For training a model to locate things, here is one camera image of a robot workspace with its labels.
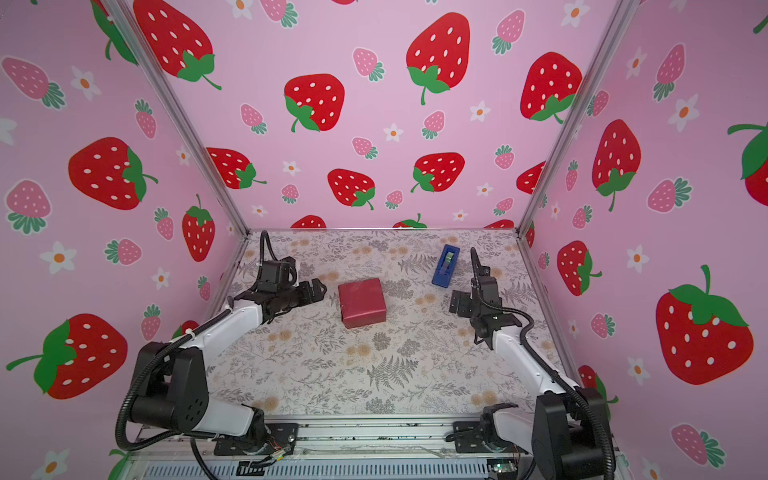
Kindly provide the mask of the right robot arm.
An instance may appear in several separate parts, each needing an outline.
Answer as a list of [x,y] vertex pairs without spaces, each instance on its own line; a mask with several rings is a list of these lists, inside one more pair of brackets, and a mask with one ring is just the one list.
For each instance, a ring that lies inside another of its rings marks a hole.
[[474,342],[512,364],[535,398],[529,420],[512,407],[492,408],[483,421],[488,440],[530,453],[545,479],[613,479],[616,456],[605,399],[562,375],[529,342],[533,317],[502,305],[497,280],[473,278],[469,292],[452,292],[449,311],[470,320]]

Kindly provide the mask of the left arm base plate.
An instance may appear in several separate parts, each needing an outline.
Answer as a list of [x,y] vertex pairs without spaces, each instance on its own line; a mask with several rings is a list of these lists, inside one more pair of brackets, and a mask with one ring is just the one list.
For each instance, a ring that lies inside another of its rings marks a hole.
[[266,423],[243,437],[223,436],[216,441],[216,457],[267,457],[275,452],[292,455],[299,433],[298,423]]

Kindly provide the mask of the dark red wrapping paper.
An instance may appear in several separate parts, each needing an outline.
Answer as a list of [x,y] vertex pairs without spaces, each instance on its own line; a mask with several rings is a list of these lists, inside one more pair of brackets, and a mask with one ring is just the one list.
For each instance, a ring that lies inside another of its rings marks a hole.
[[338,292],[341,321],[347,329],[386,321],[387,307],[378,278],[341,284]]

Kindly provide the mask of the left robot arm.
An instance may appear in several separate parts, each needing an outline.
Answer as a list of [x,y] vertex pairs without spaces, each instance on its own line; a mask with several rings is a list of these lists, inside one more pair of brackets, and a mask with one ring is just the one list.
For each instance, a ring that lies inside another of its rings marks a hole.
[[118,447],[137,451],[184,435],[224,439],[244,452],[262,449],[270,436],[263,411],[212,397],[207,369],[245,334],[323,301],[326,292],[317,278],[299,280],[294,258],[266,261],[254,284],[228,298],[216,316],[169,343],[145,345],[118,412]]

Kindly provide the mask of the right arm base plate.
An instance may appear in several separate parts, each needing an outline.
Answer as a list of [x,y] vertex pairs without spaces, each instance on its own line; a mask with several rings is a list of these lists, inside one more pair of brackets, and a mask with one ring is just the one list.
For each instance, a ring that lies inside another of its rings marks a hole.
[[452,430],[445,436],[447,443],[452,443],[458,453],[515,453],[529,454],[528,450],[505,440],[491,440],[484,433],[479,420],[456,421]]

